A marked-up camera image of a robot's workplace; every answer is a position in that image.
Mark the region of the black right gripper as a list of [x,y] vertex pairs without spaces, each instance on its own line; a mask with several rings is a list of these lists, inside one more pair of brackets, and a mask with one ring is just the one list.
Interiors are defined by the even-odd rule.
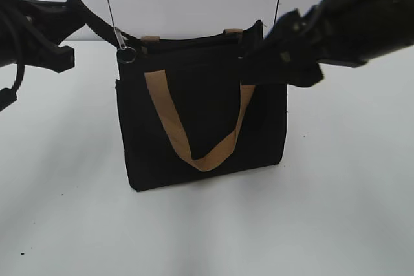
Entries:
[[242,85],[287,84],[311,87],[323,79],[298,10],[283,14],[263,40],[240,62]]

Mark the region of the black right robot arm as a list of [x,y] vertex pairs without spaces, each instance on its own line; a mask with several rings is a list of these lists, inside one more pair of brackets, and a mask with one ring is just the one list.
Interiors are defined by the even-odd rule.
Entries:
[[321,65],[357,68],[413,45],[413,0],[321,0],[283,14],[242,59],[243,85],[311,87]]

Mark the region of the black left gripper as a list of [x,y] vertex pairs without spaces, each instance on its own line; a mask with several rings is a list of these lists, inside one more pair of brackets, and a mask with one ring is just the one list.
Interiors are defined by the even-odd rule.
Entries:
[[75,14],[101,39],[119,47],[114,28],[82,0],[1,0],[1,66],[17,62],[64,72],[74,67],[74,49],[61,46],[75,32]]

